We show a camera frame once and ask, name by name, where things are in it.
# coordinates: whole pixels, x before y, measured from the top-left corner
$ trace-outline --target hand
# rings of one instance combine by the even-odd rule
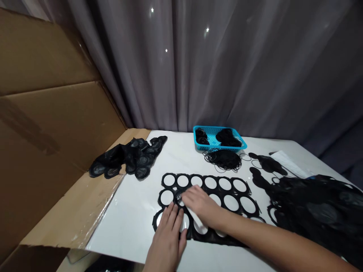
[[[180,236],[179,229],[183,222],[184,210],[173,202],[164,209],[159,226],[155,232],[147,253],[144,272],[173,272],[176,270],[186,247],[186,232]]]
[[[207,195],[198,185],[194,185],[181,195],[184,204],[200,218],[203,225],[218,229],[218,218],[223,208]]]

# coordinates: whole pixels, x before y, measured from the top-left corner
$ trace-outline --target left hand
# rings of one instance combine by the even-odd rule
[[[176,270],[186,247],[186,232],[180,236],[179,229],[183,222],[184,210],[173,202],[164,209],[159,226],[146,257],[144,272],[173,272]]]

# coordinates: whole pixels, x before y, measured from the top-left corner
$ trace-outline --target tangled elastic cord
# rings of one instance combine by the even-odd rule
[[[216,165],[222,170],[233,170],[237,172],[241,168],[241,158],[231,150],[212,148],[203,152],[206,162]]]
[[[243,156],[242,155],[246,155],[246,156],[248,156],[250,159],[249,160],[245,160],[244,158],[243,158]],[[252,160],[252,158],[248,155],[248,154],[246,154],[246,153],[241,153],[240,155],[239,155],[239,157],[242,159],[242,160],[244,160],[244,161],[250,161],[250,160]]]

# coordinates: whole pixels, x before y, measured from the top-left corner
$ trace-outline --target circular hole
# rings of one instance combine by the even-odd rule
[[[189,180],[188,180],[188,178],[186,176],[180,176],[178,178],[178,184],[179,184],[179,186],[185,187],[185,186],[188,185],[188,183],[189,183]]]
[[[240,181],[239,179],[235,179],[233,181],[233,186],[236,188],[236,190],[240,191],[240,192],[245,192],[247,191],[247,187],[246,184],[244,184],[242,181]]]
[[[251,199],[243,196],[240,199],[242,207],[245,209],[248,213],[254,213],[256,211],[256,207]]]
[[[211,194],[209,195],[211,197],[211,199],[213,199],[219,206],[221,205],[221,201],[219,199],[219,197],[215,194]]]
[[[194,221],[194,228],[195,230],[202,235],[205,235],[208,232],[208,227],[202,226],[201,228],[198,227],[197,223]]]
[[[172,175],[167,175],[164,177],[164,183],[166,186],[171,186],[175,182],[175,177]]]
[[[180,232],[182,232],[183,229],[188,229],[188,228],[189,228],[189,217],[186,214],[184,214],[183,221],[180,226]]]
[[[224,204],[231,211],[236,211],[239,208],[237,200],[231,195],[226,195],[224,197]]]
[[[258,221],[258,222],[261,222],[261,223],[264,223],[264,221],[262,221],[260,218],[258,217],[251,217],[250,219],[252,220],[255,220],[255,221]]]
[[[159,214],[158,219],[156,219],[156,226],[159,226],[160,220],[161,220],[161,216],[163,215],[163,213]]]
[[[227,236],[227,234],[225,234],[224,232],[221,232],[219,230],[216,230],[216,233],[218,234],[218,236],[223,237],[223,238]]]
[[[228,179],[221,178],[219,179],[219,185],[222,187],[222,189],[228,191],[232,189],[232,185]]]
[[[194,176],[191,179],[192,185],[199,185],[201,187],[203,185],[202,179],[198,176]]]
[[[164,205],[169,205],[174,199],[174,195],[171,191],[166,190],[161,194],[161,198],[160,201],[164,204]]]
[[[217,187],[216,180],[211,177],[205,178],[204,183],[209,189],[215,189]]]

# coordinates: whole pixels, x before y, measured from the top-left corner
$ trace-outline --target right hand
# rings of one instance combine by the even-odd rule
[[[181,194],[184,204],[200,218],[203,225],[218,229],[218,218],[223,208],[207,195],[202,188],[194,185]]]

